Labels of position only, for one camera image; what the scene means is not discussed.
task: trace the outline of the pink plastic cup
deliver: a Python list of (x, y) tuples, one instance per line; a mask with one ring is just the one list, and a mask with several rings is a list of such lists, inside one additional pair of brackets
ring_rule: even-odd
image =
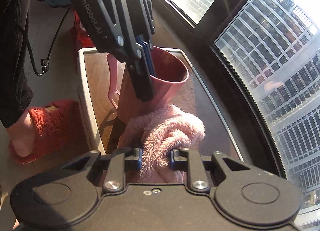
[[(127, 67), (124, 70), (121, 90), (117, 89), (117, 60), (113, 55), (107, 56), (110, 73), (108, 98), (116, 108), (118, 118), (126, 124), (130, 118), (162, 108), (176, 95), (189, 77), (189, 71), (184, 63), (173, 54), (153, 47), (151, 55), (157, 77), (151, 76), (154, 97), (149, 102), (137, 99)], [(116, 103), (116, 95), (119, 95), (118, 104)]]

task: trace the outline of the pink fuzzy towel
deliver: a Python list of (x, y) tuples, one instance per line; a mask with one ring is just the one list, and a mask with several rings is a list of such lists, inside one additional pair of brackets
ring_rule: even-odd
[(127, 173), (127, 182), (183, 182), (183, 173), (170, 170), (167, 156), (173, 148), (197, 148), (203, 138), (202, 121), (172, 104), (130, 119), (119, 139), (118, 148), (133, 147), (134, 143), (141, 141), (144, 152), (140, 173)]

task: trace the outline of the red slipper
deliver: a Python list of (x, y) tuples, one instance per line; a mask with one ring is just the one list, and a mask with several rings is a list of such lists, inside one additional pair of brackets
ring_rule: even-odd
[(18, 163), (31, 163), (70, 142), (86, 138), (79, 104), (74, 100), (57, 100), (46, 107), (30, 108), (28, 112), (36, 126), (37, 137), (33, 151), (27, 157), (20, 157), (10, 142), (11, 157)]

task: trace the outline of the table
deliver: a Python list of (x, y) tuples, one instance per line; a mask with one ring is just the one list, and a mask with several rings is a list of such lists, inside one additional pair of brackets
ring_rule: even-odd
[[(200, 153), (211, 155), (214, 151), (222, 151), (238, 158), (214, 100), (184, 52), (179, 49), (164, 50), (178, 57), (189, 70), (189, 79), (170, 103), (203, 121), (205, 138), (199, 146)], [(125, 129), (125, 124), (116, 117), (116, 110), (108, 99), (109, 68), (106, 56), (95, 48), (86, 48), (79, 51), (77, 61), (79, 99), (89, 148), (99, 150), (102, 154), (109, 154), (116, 149)], [(118, 89), (121, 88), (124, 67), (124, 63), (118, 64)]]

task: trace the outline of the tile floor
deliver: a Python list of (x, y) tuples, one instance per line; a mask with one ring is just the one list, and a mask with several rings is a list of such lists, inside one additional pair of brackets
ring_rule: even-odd
[[(44, 2), (31, 0), (29, 41), (31, 43), (35, 63), (41, 71), (40, 59), (46, 58), (52, 39), (60, 24), (66, 9), (53, 9)], [(25, 62), (25, 72), (34, 98), (30, 106), (44, 106), (50, 101), (70, 98), (77, 100), (77, 75), (75, 72), (72, 37), (69, 30), (74, 22), (73, 13), (69, 13), (54, 45), (50, 70), (43, 77), (37, 77), (33, 72), (29, 54)], [(42, 160), (28, 165), (19, 165), (9, 158), (9, 138), (0, 123), (0, 186), (2, 189), (0, 209), (0, 230), (9, 231), (15, 222), (9, 203), (10, 190), (20, 181), (43, 170), (49, 169), (65, 160), (86, 152), (86, 145), (72, 145), (57, 153), (50, 154)]]

